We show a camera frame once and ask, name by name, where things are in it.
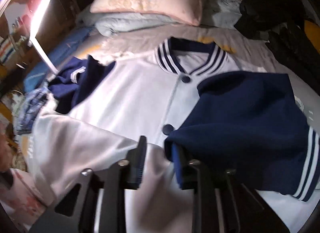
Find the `navy blue garment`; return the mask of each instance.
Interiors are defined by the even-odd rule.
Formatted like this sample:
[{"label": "navy blue garment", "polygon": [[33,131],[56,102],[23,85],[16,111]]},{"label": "navy blue garment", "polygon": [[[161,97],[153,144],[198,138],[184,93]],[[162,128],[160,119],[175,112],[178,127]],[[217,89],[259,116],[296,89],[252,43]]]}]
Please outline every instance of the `navy blue garment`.
[{"label": "navy blue garment", "polygon": [[59,101],[56,111],[67,114],[86,99],[110,73],[116,62],[101,65],[92,56],[87,60],[73,57],[49,83],[49,90]]},{"label": "navy blue garment", "polygon": [[307,201],[320,176],[319,135],[295,104],[288,75],[228,72],[198,85],[200,99],[165,140],[258,190]]}]

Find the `folded clothes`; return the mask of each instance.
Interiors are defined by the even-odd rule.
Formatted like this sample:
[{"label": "folded clothes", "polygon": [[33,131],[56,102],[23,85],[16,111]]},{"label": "folded clothes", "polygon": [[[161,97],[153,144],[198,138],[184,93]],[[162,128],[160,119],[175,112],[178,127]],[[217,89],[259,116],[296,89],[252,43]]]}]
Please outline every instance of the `folded clothes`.
[{"label": "folded clothes", "polygon": [[28,93],[19,112],[14,120],[15,134],[30,134],[33,122],[41,108],[47,102],[47,94],[50,93],[47,87],[41,87]]},{"label": "folded clothes", "polygon": [[300,0],[242,0],[239,8],[242,17],[234,27],[248,39],[287,22],[288,16],[302,29],[304,26],[305,9]]},{"label": "folded clothes", "polygon": [[95,26],[101,35],[110,37],[118,32],[129,32],[171,23],[176,23],[176,21],[165,15],[129,12],[105,13],[96,21]]},{"label": "folded clothes", "polygon": [[266,43],[266,46],[280,64],[292,70],[320,95],[320,79],[314,77],[308,66],[297,58],[294,52],[282,42],[277,33],[269,32],[269,43]]},{"label": "folded clothes", "polygon": [[248,187],[307,201],[320,176],[319,134],[297,107],[287,74],[228,72],[198,85],[200,99],[165,140]]}]

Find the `bed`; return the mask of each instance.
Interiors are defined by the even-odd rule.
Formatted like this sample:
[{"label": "bed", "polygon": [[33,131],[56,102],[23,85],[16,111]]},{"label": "bed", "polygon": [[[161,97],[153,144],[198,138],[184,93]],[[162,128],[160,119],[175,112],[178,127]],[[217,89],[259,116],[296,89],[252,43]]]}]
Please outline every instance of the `bed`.
[{"label": "bed", "polygon": [[[237,18],[239,16],[238,13],[235,14],[236,15],[232,17],[232,22],[235,17]],[[56,48],[52,56],[49,55],[49,57],[53,62],[57,59],[54,63],[59,69],[70,60],[71,56],[85,60],[88,55],[91,55],[101,64],[108,65],[114,60],[121,59],[123,56],[153,50],[158,44],[169,37],[184,38],[202,43],[211,43],[214,41],[220,48],[241,62],[247,71],[259,69],[259,72],[288,74],[296,102],[305,114],[308,124],[315,130],[320,131],[319,95],[294,72],[278,63],[272,52],[266,47],[265,41],[249,40],[237,30],[227,29],[225,22],[223,22],[222,27],[224,28],[212,28],[208,26],[195,27],[187,24],[177,24],[174,20],[164,22],[162,19],[160,24],[129,28],[129,32],[121,33],[121,30],[114,31],[114,29],[112,29],[112,35],[105,36],[100,33],[90,36],[89,31],[92,29],[83,28],[80,34],[72,33],[71,36],[68,37],[68,40],[65,40],[61,46]],[[74,47],[68,47],[67,43],[73,41],[75,41],[76,45]],[[44,73],[44,68],[41,65],[34,72],[31,72],[25,80],[26,90],[35,88],[45,77]],[[39,76],[40,78],[31,79],[31,76]],[[49,80],[52,79],[50,74],[46,75],[46,77]],[[20,145],[26,157],[29,172],[34,176],[36,186],[41,189],[39,185],[44,183],[46,179],[50,181],[52,178],[41,178],[39,175],[39,167],[37,163],[33,161],[33,140],[32,134],[21,136]],[[306,203],[296,200],[291,196],[283,196],[280,193],[271,191],[260,191],[259,194],[282,219],[291,233],[297,233],[301,227],[303,227],[320,200],[320,190],[315,190],[310,200]]]}]

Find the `yellow cloth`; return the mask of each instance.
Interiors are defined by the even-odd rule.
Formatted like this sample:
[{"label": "yellow cloth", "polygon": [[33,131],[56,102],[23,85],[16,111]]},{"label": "yellow cloth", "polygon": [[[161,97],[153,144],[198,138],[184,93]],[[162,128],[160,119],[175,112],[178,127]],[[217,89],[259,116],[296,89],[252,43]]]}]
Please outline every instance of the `yellow cloth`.
[{"label": "yellow cloth", "polygon": [[96,51],[100,48],[101,48],[101,45],[93,45],[92,47],[86,49],[84,52],[80,53],[80,55],[77,55],[76,57],[78,59],[86,59],[91,52]]},{"label": "yellow cloth", "polygon": [[320,54],[320,27],[310,21],[304,21],[304,32]]},{"label": "yellow cloth", "polygon": [[[201,43],[204,43],[204,44],[208,44],[208,43],[211,43],[211,42],[216,42],[213,37],[200,37],[200,38],[198,38],[197,41],[201,42]],[[226,51],[226,52],[228,52],[230,54],[236,53],[236,50],[234,48],[228,46],[228,45],[220,45],[220,44],[218,44],[218,46],[222,50],[224,50],[224,51]]]}]

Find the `lamp light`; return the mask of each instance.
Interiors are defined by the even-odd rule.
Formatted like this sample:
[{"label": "lamp light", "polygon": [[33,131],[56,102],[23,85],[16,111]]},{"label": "lamp light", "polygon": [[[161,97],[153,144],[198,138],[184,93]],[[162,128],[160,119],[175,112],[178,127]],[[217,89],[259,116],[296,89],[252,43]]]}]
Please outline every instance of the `lamp light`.
[{"label": "lamp light", "polygon": [[42,58],[42,60],[47,64],[49,69],[55,74],[58,74],[58,70],[52,64],[42,47],[40,46],[39,42],[36,40],[36,35],[38,33],[41,21],[43,19],[44,13],[46,12],[48,6],[49,6],[50,0],[41,0],[35,14],[33,15],[32,21],[31,21],[31,27],[30,27],[30,42],[33,44],[35,50],[39,54],[39,56]]}]

